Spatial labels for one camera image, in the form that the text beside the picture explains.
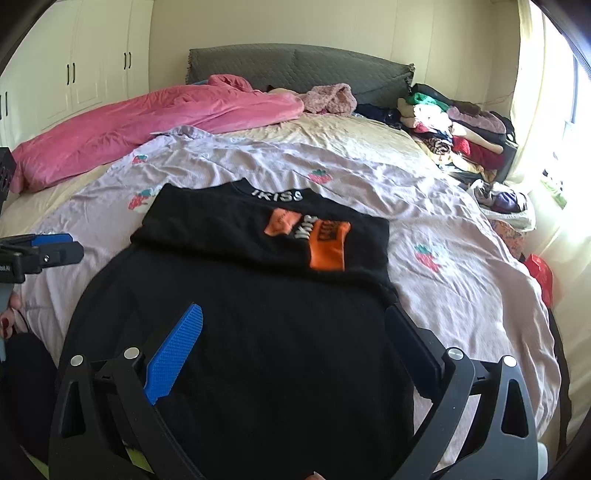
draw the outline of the red garment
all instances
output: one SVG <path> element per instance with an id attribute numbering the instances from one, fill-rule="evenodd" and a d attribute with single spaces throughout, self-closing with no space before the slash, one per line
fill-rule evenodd
<path id="1" fill-rule="evenodd" d="M 503 155 L 491 152 L 488 148 L 476 145 L 463 137 L 453 137 L 452 150 L 461 153 L 472 163 L 482 165 L 487 170 L 499 170 L 505 162 Z"/>
<path id="2" fill-rule="evenodd" d="M 433 130 L 431 130 L 429 127 L 425 126 L 424 123 L 419 122 L 417 123 L 417 126 L 414 128 L 414 132 L 418 133 L 418 134 L 426 134 L 427 132 L 432 132 Z"/>

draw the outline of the red bag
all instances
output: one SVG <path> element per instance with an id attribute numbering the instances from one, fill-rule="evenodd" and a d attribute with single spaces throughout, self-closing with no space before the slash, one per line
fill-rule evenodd
<path id="1" fill-rule="evenodd" d="M 542 301 L 548 308 L 552 308 L 552 270 L 548 264 L 537 255 L 530 255 L 525 261 L 525 266 L 530 275 L 534 277 L 542 287 Z"/>

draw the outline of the orange label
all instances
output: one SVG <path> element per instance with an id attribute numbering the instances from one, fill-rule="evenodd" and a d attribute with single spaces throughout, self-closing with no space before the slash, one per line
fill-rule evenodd
<path id="1" fill-rule="evenodd" d="M 276 208 L 271 214 L 265 233 L 269 236 L 289 235 L 294 225 L 300 221 L 301 213 Z"/>
<path id="2" fill-rule="evenodd" d="M 349 222 L 317 220 L 310 233 L 310 268 L 344 271 L 345 237 L 349 230 Z"/>

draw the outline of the silver screw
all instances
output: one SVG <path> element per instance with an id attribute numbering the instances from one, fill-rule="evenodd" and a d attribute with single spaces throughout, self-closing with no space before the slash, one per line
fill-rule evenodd
<path id="1" fill-rule="evenodd" d="M 515 367 L 515 366 L 517 366 L 517 360 L 515 360 L 515 358 L 512 357 L 511 355 L 507 355 L 507 356 L 503 357 L 503 362 L 508 367 Z"/>
<path id="2" fill-rule="evenodd" d="M 70 365 L 73 367 L 78 367 L 78 365 L 81 365 L 83 361 L 84 357 L 82 357 L 82 355 L 74 355 L 70 360 Z"/>
<path id="3" fill-rule="evenodd" d="M 134 358 L 138 357 L 139 348 L 136 346 L 129 347 L 123 355 L 127 360 L 133 360 Z"/>
<path id="4" fill-rule="evenodd" d="M 449 358 L 453 358 L 454 360 L 461 360 L 462 358 L 464 358 L 464 354 L 459 348 L 450 348 L 447 351 L 447 355 L 449 356 Z"/>

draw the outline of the gray headboard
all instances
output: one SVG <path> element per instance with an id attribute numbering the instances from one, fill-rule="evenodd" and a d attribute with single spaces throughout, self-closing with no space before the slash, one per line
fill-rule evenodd
<path id="1" fill-rule="evenodd" d="M 414 65 L 337 48 L 281 43 L 190 50 L 187 84 L 215 73 L 239 75 L 263 92 L 268 85 L 305 93 L 315 85 L 348 83 L 358 103 L 395 107 L 398 97 L 409 94 Z"/>

